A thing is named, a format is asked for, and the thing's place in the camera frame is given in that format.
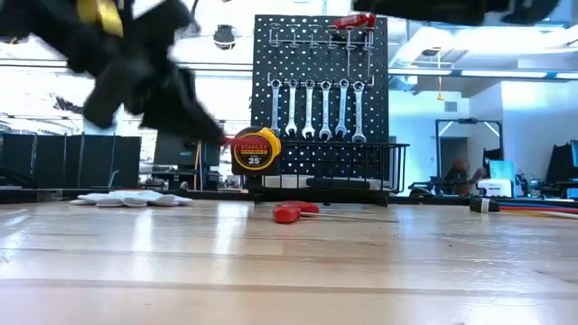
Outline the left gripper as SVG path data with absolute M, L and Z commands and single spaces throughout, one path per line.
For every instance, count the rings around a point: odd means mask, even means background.
M 161 0 L 140 16 L 135 0 L 0 0 L 0 39 L 34 35 L 68 68 L 96 84 L 84 116 L 109 128 L 125 107 L 141 127 L 224 144 L 225 134 L 197 99 L 195 77 L 169 57 L 178 30 L 193 20 L 182 0 Z

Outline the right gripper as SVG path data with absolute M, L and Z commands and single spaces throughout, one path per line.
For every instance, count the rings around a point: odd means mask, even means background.
M 351 0 L 351 8 L 413 21 L 482 25 L 489 12 L 506 12 L 510 0 Z

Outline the yellow black tape measure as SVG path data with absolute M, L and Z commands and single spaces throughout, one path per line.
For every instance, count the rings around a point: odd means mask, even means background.
M 231 171 L 235 175 L 275 176 L 281 172 L 281 140 L 270 128 L 249 126 L 235 137 L 259 138 L 258 145 L 231 145 Z

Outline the yellow ceiling pendant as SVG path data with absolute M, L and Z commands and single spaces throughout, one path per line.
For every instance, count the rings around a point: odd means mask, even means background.
M 431 48 L 431 51 L 434 51 L 434 52 L 435 52 L 437 69 L 439 70 L 439 69 L 442 67 L 441 47 L 439 47 L 439 46 L 433 46 L 433 47 Z M 438 76 L 438 95 L 437 95 L 437 100 L 439 100 L 439 101 L 444 101 L 444 96 L 443 96 L 443 77 L 442 77 L 441 75 Z

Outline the silver multi hook rack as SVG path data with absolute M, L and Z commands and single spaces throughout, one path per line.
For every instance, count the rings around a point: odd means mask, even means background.
M 295 77 L 291 78 L 284 78 L 279 76 L 273 76 L 270 72 L 266 75 L 266 82 L 273 84 L 275 82 L 280 82 L 287 87 L 296 86 L 297 88 L 326 88 L 327 85 L 330 85 L 330 88 L 340 88 L 342 85 L 346 85 L 349 88 L 355 88 L 359 83 L 362 83 L 365 88 L 373 88 L 376 84 L 375 77 L 372 76 L 369 80 L 352 80 L 349 81 L 347 79 L 339 79 L 337 81 L 329 81 L 329 80 L 322 80 L 322 81 L 315 81 L 312 79 L 307 80 L 300 80 Z

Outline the white knit work glove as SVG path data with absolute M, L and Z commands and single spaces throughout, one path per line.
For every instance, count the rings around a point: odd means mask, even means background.
M 113 190 L 108 193 L 79 195 L 70 203 L 99 208 L 187 207 L 193 205 L 193 200 L 153 190 Z

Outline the black perforated pegboard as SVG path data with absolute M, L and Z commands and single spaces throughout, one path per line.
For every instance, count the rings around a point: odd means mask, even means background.
M 309 24 L 321 26 L 333 25 L 339 19 L 337 16 L 327 15 L 287 15 L 287 14 L 258 14 L 254 18 L 253 36 L 253 63 L 252 63 L 252 97 L 251 97 L 251 124 L 253 126 L 271 126 L 272 89 L 266 82 L 266 75 L 284 78 L 295 77 L 300 80 L 312 79 L 315 81 L 339 79 L 369 80 L 375 77 L 373 88 L 364 88 L 362 95 L 363 107 L 363 134 L 365 143 L 387 143 L 389 130 L 388 104 L 388 70 L 387 70 L 387 19 L 377 17 L 374 31 L 374 49 L 371 56 L 371 76 L 367 73 L 367 54 L 360 47 L 350 54 L 350 74 L 347 75 L 347 52 L 339 48 L 328 51 L 322 47 L 317 50 L 307 49 L 305 46 L 290 49 L 286 46 L 273 48 L 268 44 L 268 25 L 297 23 L 304 30 Z M 278 99 L 278 125 L 281 144 L 286 141 L 307 141 L 325 143 L 352 143 L 351 137 L 355 132 L 355 94 L 353 88 L 348 88 L 345 126 L 348 129 L 344 138 L 335 135 L 335 128 L 339 119 L 340 89 L 331 88 L 330 91 L 330 141 L 321 140 L 319 132 L 322 129 L 322 89 L 315 88 L 312 93 L 312 126 L 315 130 L 313 138 L 303 138 L 302 130 L 305 125 L 305 88 L 297 88 L 295 95 L 294 121 L 297 126 L 295 135 L 287 135 L 285 127 L 288 121 L 289 87 L 282 85 Z

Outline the black room divider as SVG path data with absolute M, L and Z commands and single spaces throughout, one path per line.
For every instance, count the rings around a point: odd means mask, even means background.
M 0 135 L 0 175 L 31 189 L 134 188 L 142 140 L 117 135 Z

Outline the person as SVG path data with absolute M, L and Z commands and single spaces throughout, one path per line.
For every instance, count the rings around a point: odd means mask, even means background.
M 487 176 L 484 168 L 478 168 L 472 176 L 469 175 L 470 166 L 464 159 L 456 159 L 451 169 L 443 179 L 443 192 L 445 194 L 468 197 L 471 195 L 473 185 Z

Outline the blue panel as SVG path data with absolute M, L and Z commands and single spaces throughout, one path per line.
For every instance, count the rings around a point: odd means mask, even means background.
M 489 160 L 488 166 L 491 179 L 516 181 L 516 169 L 512 161 Z

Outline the white printer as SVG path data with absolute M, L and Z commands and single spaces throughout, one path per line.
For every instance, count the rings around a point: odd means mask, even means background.
M 514 183 L 508 179 L 483 179 L 476 183 L 482 197 L 513 198 Z

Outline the black door frame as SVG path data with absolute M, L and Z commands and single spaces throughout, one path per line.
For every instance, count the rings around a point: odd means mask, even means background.
M 503 160 L 503 125 L 496 119 L 442 118 L 434 122 L 435 187 L 443 191 L 443 179 L 456 159 L 469 163 L 469 175 L 484 168 L 489 179 L 489 160 Z

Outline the black metal table frame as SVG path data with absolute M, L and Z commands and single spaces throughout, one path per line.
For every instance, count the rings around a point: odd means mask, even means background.
M 91 189 L 0 189 L 0 204 L 74 200 L 79 195 L 91 192 Z M 410 198 L 395 196 L 388 191 L 375 190 L 266 189 L 249 193 L 240 191 L 177 190 L 174 194 L 194 200 L 240 200 L 254 202 L 301 200 L 318 203 L 367 203 L 384 207 L 389 204 L 450 206 L 468 206 L 470 204 L 470 200 L 464 197 Z

